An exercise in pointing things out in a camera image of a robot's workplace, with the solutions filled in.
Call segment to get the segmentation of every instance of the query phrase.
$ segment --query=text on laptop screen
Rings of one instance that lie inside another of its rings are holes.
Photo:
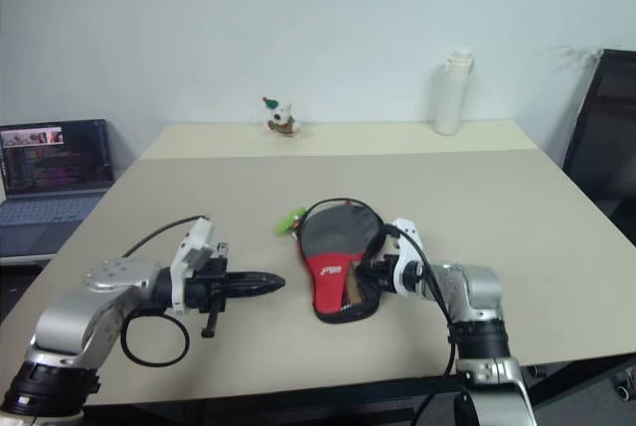
[[[103,120],[2,127],[0,144],[7,195],[100,189],[112,183]]]

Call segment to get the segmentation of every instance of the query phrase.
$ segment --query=beige tabletop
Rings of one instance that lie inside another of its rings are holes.
[[[422,153],[335,156],[308,150],[307,156],[214,157],[199,146],[196,156],[183,150],[172,157],[144,157],[106,194],[2,324],[0,389],[17,371],[52,299],[79,285],[95,263],[193,213],[209,214],[230,244],[229,270],[274,272],[286,286],[257,298],[228,300],[211,340],[199,337],[206,317],[191,312],[184,321],[192,348],[176,365],[138,366],[115,346],[99,372],[101,390],[89,403],[221,397],[440,374],[447,333],[433,303],[386,295],[378,312],[360,322],[327,325],[314,316],[310,279],[294,241],[274,236],[272,228],[290,210],[333,196],[364,200],[386,220],[413,219],[432,258],[493,267],[504,286],[511,349],[521,363],[634,352],[636,331],[627,326],[633,325],[636,249],[523,133],[511,135],[518,128],[494,123],[500,125],[491,129],[492,136],[508,133],[505,146],[496,148],[491,141],[490,148],[475,150],[483,140],[473,140],[465,151],[429,149],[436,135],[424,127],[417,128],[429,137]],[[173,127],[159,141],[183,146],[177,133],[205,135],[206,130],[219,128]],[[349,131],[355,142],[355,125]],[[149,153],[159,149],[155,144]],[[168,265],[186,229],[162,234],[136,255]],[[159,322],[141,323],[131,332],[138,355],[166,359],[179,349],[179,334]]]

